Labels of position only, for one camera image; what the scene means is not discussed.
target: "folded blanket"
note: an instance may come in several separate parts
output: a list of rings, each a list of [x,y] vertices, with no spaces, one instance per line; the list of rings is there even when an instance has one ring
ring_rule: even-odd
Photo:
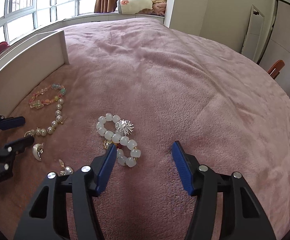
[[[143,9],[152,9],[152,0],[118,0],[117,8],[121,14],[136,14]]]

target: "metal screw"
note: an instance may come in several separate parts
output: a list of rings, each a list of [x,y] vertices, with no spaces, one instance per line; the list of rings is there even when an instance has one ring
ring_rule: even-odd
[[[81,171],[82,171],[82,172],[89,172],[90,170],[91,170],[90,166],[83,166],[83,167],[81,168]]]
[[[54,179],[56,177],[56,173],[55,172],[50,172],[50,173],[48,173],[47,177],[49,179]]]
[[[236,179],[240,179],[242,177],[241,173],[239,173],[238,171],[234,172],[234,177]]]
[[[199,169],[200,171],[208,171],[208,167],[207,167],[206,165],[200,165],[200,166],[198,167],[198,169]]]

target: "white jade bead bracelet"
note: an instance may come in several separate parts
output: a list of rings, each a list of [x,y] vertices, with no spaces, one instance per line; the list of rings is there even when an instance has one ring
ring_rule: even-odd
[[[106,122],[112,121],[117,128],[115,133],[108,131],[104,124]],[[131,150],[131,156],[126,157],[122,149],[117,149],[117,162],[124,166],[134,167],[136,165],[136,160],[141,156],[141,150],[138,150],[137,142],[135,140],[130,140],[127,134],[133,131],[134,126],[128,120],[121,120],[121,118],[116,114],[106,114],[106,116],[100,116],[98,118],[98,123],[96,124],[96,129],[99,135],[104,136],[109,142],[115,144],[120,143],[122,146],[127,146]]]

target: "bed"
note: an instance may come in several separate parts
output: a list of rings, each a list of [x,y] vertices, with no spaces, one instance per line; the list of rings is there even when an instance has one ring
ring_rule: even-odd
[[[290,229],[290,99],[261,67],[154,19],[63,30],[70,64],[33,91],[64,85],[67,119],[51,136],[35,139],[45,144],[42,162],[28,149],[17,156],[14,177],[0,183],[0,230],[8,239],[44,176],[61,170],[58,159],[77,170],[104,153],[95,124],[106,113],[134,123],[142,151],[133,168],[115,164],[106,191],[94,201],[106,240],[184,239],[195,199],[183,190],[171,157],[175,140],[215,172],[240,171],[282,239]],[[25,126],[0,132],[0,147],[50,125],[53,111],[30,109],[31,94],[11,114],[23,115]],[[68,196],[70,235],[76,239],[72,212]],[[213,239],[220,223],[217,209]]]

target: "wall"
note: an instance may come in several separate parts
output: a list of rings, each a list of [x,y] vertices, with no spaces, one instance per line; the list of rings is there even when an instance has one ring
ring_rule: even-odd
[[[208,0],[167,0],[164,25],[199,36]]]
[[[241,52],[248,30],[251,6],[265,17],[256,57],[265,44],[273,16],[275,0],[208,0],[200,36]]]

